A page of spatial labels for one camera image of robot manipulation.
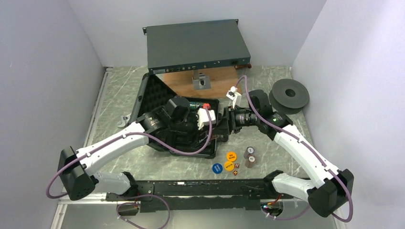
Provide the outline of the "purple poker chip stack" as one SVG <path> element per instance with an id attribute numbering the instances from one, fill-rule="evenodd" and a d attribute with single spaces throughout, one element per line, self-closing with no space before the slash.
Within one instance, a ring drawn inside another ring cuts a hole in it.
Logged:
<path id="1" fill-rule="evenodd" d="M 244 152 L 244 158 L 248 159 L 249 156 L 252 156 L 255 153 L 255 149 L 252 146 L 248 146 Z"/>

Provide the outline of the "brown poker chip stack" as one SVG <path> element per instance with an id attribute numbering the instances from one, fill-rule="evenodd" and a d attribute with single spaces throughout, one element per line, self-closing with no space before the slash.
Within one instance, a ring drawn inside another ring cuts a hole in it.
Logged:
<path id="1" fill-rule="evenodd" d="M 254 155 L 249 155 L 245 161 L 245 166 L 247 168 L 253 168 L 256 164 L 256 157 Z"/>

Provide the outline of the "black poker set case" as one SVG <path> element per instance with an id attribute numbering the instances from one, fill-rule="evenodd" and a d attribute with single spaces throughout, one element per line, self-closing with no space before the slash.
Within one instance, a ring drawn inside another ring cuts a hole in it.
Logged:
<path id="1" fill-rule="evenodd" d="M 203 147 L 209 126 L 198 127 L 198 109 L 209 104 L 220 117 L 218 99 L 178 96 L 156 75 L 143 75 L 128 125 L 140 122 L 148 134 L 183 152 Z"/>

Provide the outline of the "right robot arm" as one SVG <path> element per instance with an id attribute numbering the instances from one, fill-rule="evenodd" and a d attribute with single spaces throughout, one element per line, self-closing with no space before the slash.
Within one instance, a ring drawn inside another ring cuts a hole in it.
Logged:
<path id="1" fill-rule="evenodd" d="M 282 113 L 271 112 L 261 116 L 260 108 L 269 108 L 268 102 L 255 107 L 248 98 L 249 108 L 239 107 L 241 94 L 236 87 L 226 93 L 232 106 L 224 109 L 223 119 L 215 131 L 237 133 L 243 126 L 257 126 L 272 141 L 284 148 L 304 169 L 308 180 L 292 177 L 282 171 L 274 171 L 264 178 L 263 192 L 269 198 L 288 194 L 306 201 L 320 216 L 333 215 L 342 222 L 353 217 L 353 173 L 341 170 L 323 157 L 300 133 L 292 121 Z"/>

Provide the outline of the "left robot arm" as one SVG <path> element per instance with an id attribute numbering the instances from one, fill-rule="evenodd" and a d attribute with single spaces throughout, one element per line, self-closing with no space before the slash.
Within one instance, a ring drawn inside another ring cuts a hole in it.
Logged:
<path id="1" fill-rule="evenodd" d="M 204 104 L 192 112 L 189 101 L 176 96 L 98 143 L 78 150 L 64 149 L 55 177 L 61 179 L 71 200 L 82 199 L 96 190 L 132 200 L 138 189 L 133 176 L 129 172 L 103 173 L 100 171 L 103 166 L 135 148 L 151 144 L 178 155 L 196 155 L 209 145 L 215 122 L 210 105 Z"/>

